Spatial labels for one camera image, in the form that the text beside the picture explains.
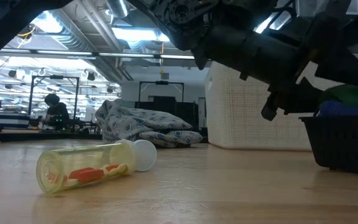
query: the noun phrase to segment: gray fabric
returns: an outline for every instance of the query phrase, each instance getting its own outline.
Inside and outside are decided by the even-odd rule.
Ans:
[[[125,108],[106,100],[95,116],[104,142],[146,139],[159,146],[176,147],[203,139],[199,133],[188,131],[193,128],[190,124],[166,112]]]
[[[119,106],[125,107],[125,108],[135,108],[135,102],[134,101],[125,101],[122,99],[116,99],[114,100],[115,103],[117,103]]]

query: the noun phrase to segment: black plastic bin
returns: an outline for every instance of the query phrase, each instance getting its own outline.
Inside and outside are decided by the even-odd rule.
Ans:
[[[300,119],[319,166],[358,173],[358,116]]]

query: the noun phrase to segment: metal frame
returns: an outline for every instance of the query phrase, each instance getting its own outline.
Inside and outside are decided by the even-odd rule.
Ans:
[[[40,76],[40,75],[34,75],[31,79],[31,89],[30,89],[30,99],[29,99],[29,112],[28,115],[31,115],[31,107],[32,107],[32,95],[34,92],[34,87],[36,87],[38,85],[38,83],[40,83],[43,79],[45,78],[51,78],[52,76]],[[34,84],[34,80],[36,78],[41,78],[41,81],[37,82],[36,84]],[[78,89],[80,87],[80,78],[79,77],[62,77],[62,78],[67,78],[67,79],[71,79],[74,78],[75,80],[77,80],[77,84],[75,85],[75,102],[74,102],[74,113],[73,113],[73,119],[75,120],[75,116],[76,116],[76,112],[77,112],[77,101],[78,101]]]
[[[67,50],[39,50],[39,49],[10,49],[3,48],[0,50],[0,56],[10,57],[52,57],[52,58],[69,58],[94,60],[97,57],[113,58],[150,58],[166,60],[194,60],[192,55],[169,55],[169,54],[137,54],[123,52],[77,52]]]
[[[140,81],[139,82],[139,97],[138,97],[138,100],[137,100],[137,107],[138,108],[139,108],[139,104],[140,104],[140,95],[142,94],[141,89],[142,89],[142,84],[143,83],[153,83],[153,84],[156,84],[156,85],[162,85],[162,84],[158,84],[158,81],[156,81],[156,82]],[[167,85],[169,85],[169,84],[181,85],[181,102],[183,103],[185,101],[185,83],[179,83],[179,82],[166,82],[166,83],[167,83]]]

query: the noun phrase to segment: black equipment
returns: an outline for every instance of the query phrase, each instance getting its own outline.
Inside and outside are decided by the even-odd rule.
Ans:
[[[275,8],[278,0],[158,0],[147,6],[129,0],[150,17],[180,50],[191,50],[198,68],[215,60],[269,84],[262,110],[273,120],[277,109],[313,112],[321,90],[307,79],[296,83],[309,61],[319,65],[317,77],[358,85],[358,59],[347,49],[342,26],[351,0],[324,0],[310,20],[294,17],[280,30],[254,32],[273,12],[288,11],[294,0]],[[44,10],[71,0],[0,0],[0,49]]]

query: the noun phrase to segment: ceiling light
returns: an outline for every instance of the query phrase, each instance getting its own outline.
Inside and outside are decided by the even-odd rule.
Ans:
[[[162,59],[186,59],[193,60],[194,56],[191,55],[161,55]]]
[[[158,38],[159,41],[169,42],[169,38],[165,34],[161,34]]]
[[[154,58],[152,54],[99,53],[99,55],[102,57]]]
[[[72,52],[67,50],[38,50],[39,54],[55,54],[55,55],[79,55],[90,56],[92,52]]]
[[[30,93],[16,92],[16,91],[0,91],[0,96],[4,95],[16,95],[16,96],[30,96]],[[33,93],[34,97],[45,97],[46,93]],[[61,99],[75,99],[75,94],[58,94]],[[84,100],[86,95],[78,95],[79,100]],[[118,99],[117,95],[88,95],[90,98],[97,99]]]
[[[153,29],[122,29],[112,28],[118,39],[122,40],[157,40],[157,35]]]
[[[31,51],[30,50],[24,50],[24,49],[1,49],[0,53],[28,53],[30,54]]]
[[[59,33],[63,30],[63,26],[48,11],[42,12],[32,22],[37,27],[47,33]]]

